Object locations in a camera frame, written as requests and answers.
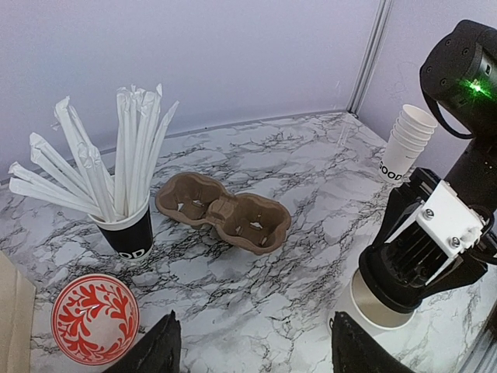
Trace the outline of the cream paper bag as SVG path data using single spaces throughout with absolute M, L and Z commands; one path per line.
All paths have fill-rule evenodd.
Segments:
M 1 372 L 30 371 L 36 288 L 1 253 Z

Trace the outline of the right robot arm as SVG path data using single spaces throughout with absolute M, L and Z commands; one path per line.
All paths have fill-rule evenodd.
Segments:
M 416 125 L 463 126 L 468 146 L 445 177 L 416 168 L 393 140 L 379 165 L 394 183 L 381 228 L 359 258 L 367 288 L 389 309 L 409 314 L 422 300 L 479 280 L 496 262 L 496 31 L 464 19 L 430 52 L 419 71 L 427 110 L 405 108 Z

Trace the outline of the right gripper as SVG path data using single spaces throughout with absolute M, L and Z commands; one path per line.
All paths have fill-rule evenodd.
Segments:
M 380 231 L 360 254 L 360 274 L 381 303 L 401 314 L 473 284 L 496 262 L 495 210 L 495 183 L 470 178 L 451 186 L 417 168 L 390 192 Z

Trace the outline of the brown cardboard cup carrier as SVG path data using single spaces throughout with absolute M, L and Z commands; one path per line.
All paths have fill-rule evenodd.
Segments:
M 291 225 L 279 202 L 253 193 L 229 193 L 222 183 L 199 173 L 171 177 L 156 193 L 165 216 L 201 228 L 211 225 L 225 242 L 256 255 L 280 248 Z

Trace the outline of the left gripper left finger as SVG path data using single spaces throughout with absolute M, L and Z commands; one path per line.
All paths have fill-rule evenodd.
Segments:
M 180 322 L 171 311 L 123 359 L 123 372 L 179 372 L 181 344 Z

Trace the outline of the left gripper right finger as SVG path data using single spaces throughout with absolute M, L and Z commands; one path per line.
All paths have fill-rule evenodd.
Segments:
M 412 373 L 392 357 L 347 312 L 333 318 L 333 371 L 351 373 Z

